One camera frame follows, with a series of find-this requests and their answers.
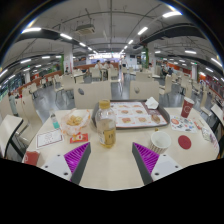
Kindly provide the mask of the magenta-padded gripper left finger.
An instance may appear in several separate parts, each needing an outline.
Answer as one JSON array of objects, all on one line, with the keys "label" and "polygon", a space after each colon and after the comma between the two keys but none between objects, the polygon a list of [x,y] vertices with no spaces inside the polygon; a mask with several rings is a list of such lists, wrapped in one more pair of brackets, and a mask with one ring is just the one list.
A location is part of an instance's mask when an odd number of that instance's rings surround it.
[{"label": "magenta-padded gripper left finger", "polygon": [[90,153],[91,145],[85,143],[64,155],[56,155],[46,162],[42,169],[79,185]]}]

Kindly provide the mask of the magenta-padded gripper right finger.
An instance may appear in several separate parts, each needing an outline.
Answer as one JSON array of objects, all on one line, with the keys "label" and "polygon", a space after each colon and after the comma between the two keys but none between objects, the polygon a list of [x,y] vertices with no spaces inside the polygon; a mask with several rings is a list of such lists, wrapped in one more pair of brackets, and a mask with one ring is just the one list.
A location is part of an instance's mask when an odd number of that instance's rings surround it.
[{"label": "magenta-padded gripper right finger", "polygon": [[182,167],[167,154],[159,155],[138,143],[132,145],[132,153],[145,185],[182,169]]}]

